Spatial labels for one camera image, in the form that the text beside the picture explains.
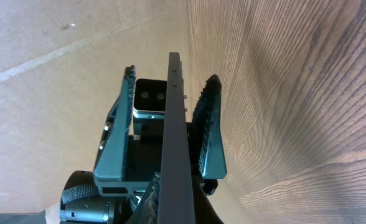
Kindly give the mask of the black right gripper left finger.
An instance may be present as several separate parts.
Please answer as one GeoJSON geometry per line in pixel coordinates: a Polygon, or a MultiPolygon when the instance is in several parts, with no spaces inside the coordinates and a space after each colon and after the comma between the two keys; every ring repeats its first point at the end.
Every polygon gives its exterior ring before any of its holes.
{"type": "Polygon", "coordinates": [[[145,191],[144,197],[139,203],[140,211],[139,224],[156,224],[158,217],[158,206],[159,206],[159,182],[160,173],[155,172],[148,188],[145,191]]]}

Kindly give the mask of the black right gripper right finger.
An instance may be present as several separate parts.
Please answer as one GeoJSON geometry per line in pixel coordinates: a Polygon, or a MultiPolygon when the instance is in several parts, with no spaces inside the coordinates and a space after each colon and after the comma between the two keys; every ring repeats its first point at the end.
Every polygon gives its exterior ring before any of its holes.
{"type": "Polygon", "coordinates": [[[192,188],[194,197],[194,212],[196,224],[223,224],[223,221],[219,218],[212,204],[207,198],[208,190],[212,195],[218,187],[217,180],[206,180],[205,191],[203,190],[200,182],[193,177],[192,188]]]}

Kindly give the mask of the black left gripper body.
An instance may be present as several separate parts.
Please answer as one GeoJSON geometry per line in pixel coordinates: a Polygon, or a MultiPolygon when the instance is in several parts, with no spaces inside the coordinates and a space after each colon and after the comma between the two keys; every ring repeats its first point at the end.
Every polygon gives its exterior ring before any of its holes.
{"type": "MultiPolygon", "coordinates": [[[[199,138],[192,123],[187,123],[187,138],[192,175],[205,191],[206,180],[199,172],[199,138]]],[[[129,135],[124,176],[120,181],[98,182],[97,189],[104,197],[142,196],[155,172],[161,171],[162,121],[145,121],[139,125],[139,137],[129,135]]]]}

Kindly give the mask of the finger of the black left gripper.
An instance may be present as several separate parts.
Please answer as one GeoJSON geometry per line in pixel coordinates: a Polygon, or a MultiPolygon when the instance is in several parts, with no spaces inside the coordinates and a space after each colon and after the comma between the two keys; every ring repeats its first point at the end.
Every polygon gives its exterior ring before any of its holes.
{"type": "Polygon", "coordinates": [[[126,67],[120,94],[107,115],[93,174],[98,182],[120,181],[124,176],[129,127],[133,113],[135,66],[126,67]]]}
{"type": "Polygon", "coordinates": [[[199,172],[204,179],[223,179],[227,165],[223,149],[221,122],[222,84],[212,75],[205,84],[192,116],[199,138],[199,172]]]}

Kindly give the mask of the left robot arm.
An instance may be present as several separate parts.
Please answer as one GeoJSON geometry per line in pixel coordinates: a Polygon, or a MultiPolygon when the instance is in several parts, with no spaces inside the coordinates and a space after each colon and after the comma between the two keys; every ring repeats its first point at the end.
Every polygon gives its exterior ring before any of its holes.
{"type": "Polygon", "coordinates": [[[209,196],[227,174],[220,131],[222,85],[206,82],[185,118],[182,70],[137,79],[127,67],[92,171],[75,171],[62,192],[62,223],[220,223],[209,196]]]}

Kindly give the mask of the blue Samsung Galaxy smartphone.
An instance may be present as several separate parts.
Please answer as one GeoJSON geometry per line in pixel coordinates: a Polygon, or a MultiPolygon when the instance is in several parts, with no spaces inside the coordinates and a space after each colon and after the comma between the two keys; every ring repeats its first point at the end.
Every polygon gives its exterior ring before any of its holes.
{"type": "Polygon", "coordinates": [[[158,223],[195,223],[180,55],[169,54],[158,223]]]}

